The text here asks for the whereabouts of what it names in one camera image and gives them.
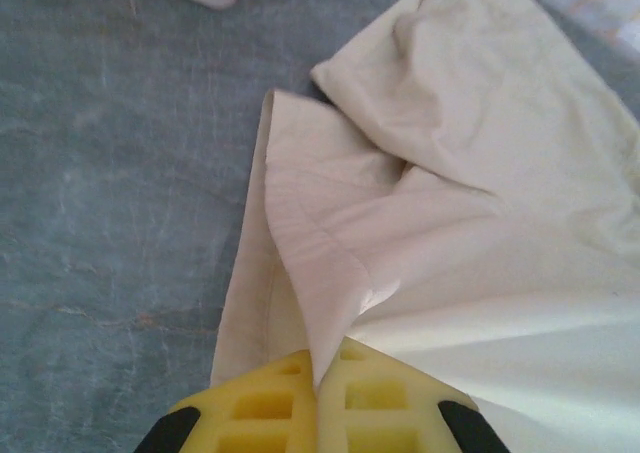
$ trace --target cream fabric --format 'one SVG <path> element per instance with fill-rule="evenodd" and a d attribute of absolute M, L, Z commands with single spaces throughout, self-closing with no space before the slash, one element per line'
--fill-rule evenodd
<path fill-rule="evenodd" d="M 401 0 L 265 100 L 214 383 L 348 334 L 515 452 L 640 449 L 640 128 L 531 0 Z"/>

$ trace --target yellow plastic object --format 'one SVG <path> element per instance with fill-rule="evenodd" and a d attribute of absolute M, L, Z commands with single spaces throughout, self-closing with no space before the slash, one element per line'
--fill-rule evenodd
<path fill-rule="evenodd" d="M 200 410 L 180 453 L 313 453 L 316 400 L 301 351 L 185 398 L 171 412 Z"/>
<path fill-rule="evenodd" d="M 136 449 L 160 451 L 508 453 L 467 395 L 349 338 L 317 396 L 294 353 L 176 404 Z"/>
<path fill-rule="evenodd" d="M 318 391 L 318 453 L 460 453 L 438 404 L 466 394 L 346 338 Z"/>

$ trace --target fabric fold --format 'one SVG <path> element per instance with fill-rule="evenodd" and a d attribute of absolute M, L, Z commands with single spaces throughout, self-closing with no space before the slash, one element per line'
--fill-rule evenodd
<path fill-rule="evenodd" d="M 308 345 L 319 385 L 349 335 L 513 451 L 637 449 L 640 127 L 551 20 L 401 0 L 312 77 L 335 107 L 265 102 L 214 381 Z"/>

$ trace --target blue-gray floor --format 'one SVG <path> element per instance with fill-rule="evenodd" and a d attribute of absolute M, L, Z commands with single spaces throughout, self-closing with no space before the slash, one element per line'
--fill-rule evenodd
<path fill-rule="evenodd" d="M 0 451 L 132 451 L 206 387 L 262 98 L 393 1 L 0 0 Z"/>

